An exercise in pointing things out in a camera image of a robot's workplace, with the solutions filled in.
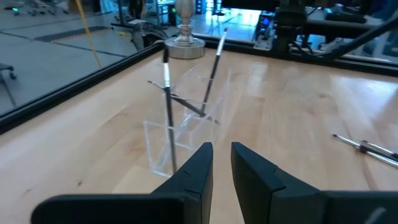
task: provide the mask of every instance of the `silver metal base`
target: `silver metal base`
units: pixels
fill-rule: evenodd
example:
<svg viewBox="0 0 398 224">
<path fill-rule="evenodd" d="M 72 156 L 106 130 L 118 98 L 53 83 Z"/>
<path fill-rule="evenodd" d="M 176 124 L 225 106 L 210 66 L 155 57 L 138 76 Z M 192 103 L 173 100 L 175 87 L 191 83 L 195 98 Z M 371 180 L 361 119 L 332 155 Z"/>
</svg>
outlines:
<svg viewBox="0 0 398 224">
<path fill-rule="evenodd" d="M 254 43 L 253 48 L 257 50 L 270 50 L 272 45 L 271 43 L 272 43 L 272 38 L 268 38 L 268 40 L 262 40 L 260 37 L 258 38 L 256 43 Z"/>
<path fill-rule="evenodd" d="M 195 38 L 195 43 L 189 46 L 181 46 L 173 40 L 175 37 L 165 41 L 165 45 L 169 48 L 169 55 L 178 59 L 195 59 L 205 56 L 205 41 Z"/>
</svg>

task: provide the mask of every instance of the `electronic equipment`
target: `electronic equipment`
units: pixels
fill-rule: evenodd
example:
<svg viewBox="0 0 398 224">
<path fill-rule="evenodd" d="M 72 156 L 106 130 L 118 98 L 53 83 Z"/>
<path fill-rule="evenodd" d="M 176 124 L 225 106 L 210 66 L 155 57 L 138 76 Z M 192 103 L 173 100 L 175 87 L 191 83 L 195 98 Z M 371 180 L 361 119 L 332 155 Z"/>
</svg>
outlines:
<svg viewBox="0 0 398 224">
<path fill-rule="evenodd" d="M 151 194 L 60 195 L 39 204 L 32 224 L 207 224 L 213 193 L 213 146 L 204 143 Z"/>
<path fill-rule="evenodd" d="M 168 19 L 169 25 L 177 26 L 177 13 L 176 13 L 174 4 L 168 4 L 167 11 L 168 11 L 168 16 L 169 16 L 169 19 Z"/>
<path fill-rule="evenodd" d="M 206 0 L 195 0 L 195 5 L 195 14 L 206 14 Z"/>
<path fill-rule="evenodd" d="M 221 0 L 213 0 L 213 9 L 211 10 L 211 14 L 217 16 L 225 15 L 221 9 Z"/>
<path fill-rule="evenodd" d="M 307 21 L 307 12 L 298 0 L 290 0 L 288 4 L 280 4 L 275 11 L 275 36 L 271 50 L 289 53 L 292 42 L 295 41 L 301 27 Z"/>
<path fill-rule="evenodd" d="M 245 224 L 396 223 L 398 192 L 318 190 L 239 142 L 233 181 Z"/>
<path fill-rule="evenodd" d="M 343 5 L 340 4 L 337 4 L 333 8 L 324 9 L 323 17 L 328 21 L 357 22 L 361 24 L 366 23 L 366 18 L 364 15 L 355 12 L 349 12 L 343 7 Z"/>
<path fill-rule="evenodd" d="M 160 26 L 167 27 L 170 25 L 170 8 L 168 4 L 158 4 L 158 12 L 151 12 L 154 17 L 159 18 Z"/>
<path fill-rule="evenodd" d="M 270 37 L 271 30 L 274 24 L 274 13 L 261 11 L 259 15 L 259 20 L 256 24 L 256 29 L 254 31 L 254 37 L 252 40 L 257 40 L 261 35 L 262 40 L 266 40 Z"/>
</svg>

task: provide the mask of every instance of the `floor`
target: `floor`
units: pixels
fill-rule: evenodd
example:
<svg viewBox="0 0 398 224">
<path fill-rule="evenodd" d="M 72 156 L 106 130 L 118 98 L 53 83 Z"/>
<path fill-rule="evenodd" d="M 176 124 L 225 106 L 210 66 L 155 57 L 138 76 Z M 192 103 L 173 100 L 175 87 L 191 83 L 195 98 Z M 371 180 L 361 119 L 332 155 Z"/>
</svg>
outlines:
<svg viewBox="0 0 398 224">
<path fill-rule="evenodd" d="M 150 170 L 143 127 L 161 96 L 147 83 L 162 80 L 161 55 L 0 136 L 3 223 L 28 224 L 34 207 L 54 195 L 142 194 L 165 181 Z M 211 63 L 214 55 L 215 50 L 207 49 L 206 56 L 196 60 L 171 59 L 172 80 L 199 63 Z M 398 149 L 397 78 L 233 52 L 223 52 L 218 71 L 227 69 L 226 62 L 232 73 L 221 132 L 213 142 L 210 223 L 244 223 L 231 173 L 233 141 L 319 189 L 398 190 L 395 167 L 331 136 Z M 190 98 L 203 98 L 205 90 L 197 91 L 198 82 L 184 86 Z M 173 105 L 175 116 L 182 114 L 182 108 Z M 164 120 L 163 113 L 157 117 Z M 168 144 L 163 142 L 164 130 L 157 130 L 149 134 L 160 143 L 159 150 Z"/>
<path fill-rule="evenodd" d="M 11 80 L 7 75 L 8 71 L 3 71 L 2 74 L 16 106 L 28 103 L 99 69 L 88 39 L 84 35 L 53 42 L 37 40 L 46 35 L 82 29 L 83 24 L 79 14 L 59 12 L 56 16 L 32 17 L 22 9 L 22 14 L 19 16 L 13 16 L 12 11 L 0 13 L 0 21 L 7 21 L 0 22 L 0 46 L 3 52 L 0 54 L 0 63 L 15 68 L 17 80 Z M 218 21 L 214 17 L 213 22 L 210 14 L 195 15 L 192 19 L 193 31 L 218 35 L 220 30 L 228 26 L 228 37 L 250 40 L 258 17 L 256 13 L 245 15 L 237 12 L 228 13 L 219 17 Z M 115 22 L 114 15 L 114 13 L 87 15 L 88 27 L 111 27 L 110 24 Z M 130 38 L 120 36 L 120 31 L 125 30 L 115 28 L 92 35 L 93 46 L 102 67 L 137 52 Z M 172 35 L 176 29 L 166 32 Z M 13 105 L 9 95 L 4 85 L 0 85 L 0 114 L 11 109 Z"/>
</svg>

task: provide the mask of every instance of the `brush handle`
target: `brush handle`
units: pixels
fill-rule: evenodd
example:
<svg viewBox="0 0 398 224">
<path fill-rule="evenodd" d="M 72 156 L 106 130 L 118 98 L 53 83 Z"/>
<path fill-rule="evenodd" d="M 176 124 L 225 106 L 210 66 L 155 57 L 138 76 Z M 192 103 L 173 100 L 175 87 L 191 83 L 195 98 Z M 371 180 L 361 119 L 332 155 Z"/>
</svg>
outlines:
<svg viewBox="0 0 398 224">
<path fill-rule="evenodd" d="M 175 155 L 175 139 L 174 139 L 174 121 L 173 121 L 173 110 L 172 110 L 172 97 L 170 94 L 170 87 L 164 88 L 166 95 L 166 108 L 167 108 L 167 122 L 168 122 L 168 131 L 169 131 L 169 141 L 170 141 L 170 149 L 172 156 L 172 167 L 173 173 L 177 171 L 177 159 Z"/>
<path fill-rule="evenodd" d="M 201 116 L 201 117 L 206 116 L 206 113 L 205 113 L 205 112 L 200 111 L 198 108 L 196 108 L 195 106 L 193 106 L 192 104 L 190 104 L 190 103 L 187 102 L 186 100 L 181 99 L 178 95 L 172 93 L 172 98 L 173 98 L 173 100 L 175 100 L 177 103 L 180 103 L 182 106 L 184 106 L 184 107 L 186 107 L 186 108 L 192 110 L 193 112 L 195 112 L 195 113 L 198 114 L 199 116 Z M 211 116 L 209 116 L 209 117 L 207 117 L 207 120 L 213 121 L 213 118 L 212 118 Z M 214 120 L 214 122 L 215 122 L 216 124 L 221 124 L 221 123 L 220 123 L 219 121 L 217 121 L 217 120 Z"/>
<path fill-rule="evenodd" d="M 216 55 L 216 60 L 214 62 L 213 69 L 211 70 L 210 79 L 209 79 L 209 82 L 207 84 L 207 89 L 206 89 L 206 93 L 205 93 L 205 99 L 203 100 L 203 103 L 202 103 L 201 109 L 200 109 L 200 111 L 202 113 L 205 112 L 206 104 L 207 104 L 207 101 L 209 100 L 211 86 L 213 84 L 213 79 L 216 76 L 216 71 L 217 71 L 217 66 L 218 66 L 218 62 L 219 61 L 220 61 L 220 56 Z"/>
</svg>

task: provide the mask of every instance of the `black metal bar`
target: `black metal bar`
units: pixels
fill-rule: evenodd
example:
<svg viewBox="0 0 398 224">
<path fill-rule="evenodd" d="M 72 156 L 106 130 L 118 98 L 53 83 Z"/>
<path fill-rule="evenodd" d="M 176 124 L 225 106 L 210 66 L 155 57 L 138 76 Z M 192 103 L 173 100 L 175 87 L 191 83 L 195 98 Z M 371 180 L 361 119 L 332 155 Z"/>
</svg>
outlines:
<svg viewBox="0 0 398 224">
<path fill-rule="evenodd" d="M 325 26 L 321 23 L 314 23 L 307 21 L 303 26 L 303 34 L 310 35 L 330 35 L 338 36 L 341 38 L 355 39 L 369 30 L 369 27 L 338 27 L 338 26 Z"/>
<path fill-rule="evenodd" d="M 343 56 L 344 54 L 347 54 L 348 52 L 357 49 L 358 47 L 368 43 L 369 41 L 375 39 L 376 37 L 392 30 L 398 27 L 398 16 L 395 16 L 394 18 L 389 19 L 385 23 L 381 24 L 380 26 L 377 26 L 374 29 L 371 29 L 367 31 L 366 33 L 362 34 L 361 36 L 355 38 L 353 41 L 350 43 L 347 43 L 346 45 L 343 45 L 341 47 L 337 47 L 331 52 L 323 54 L 323 58 L 327 58 L 329 60 L 334 60 L 336 58 L 339 58 Z"/>
</svg>

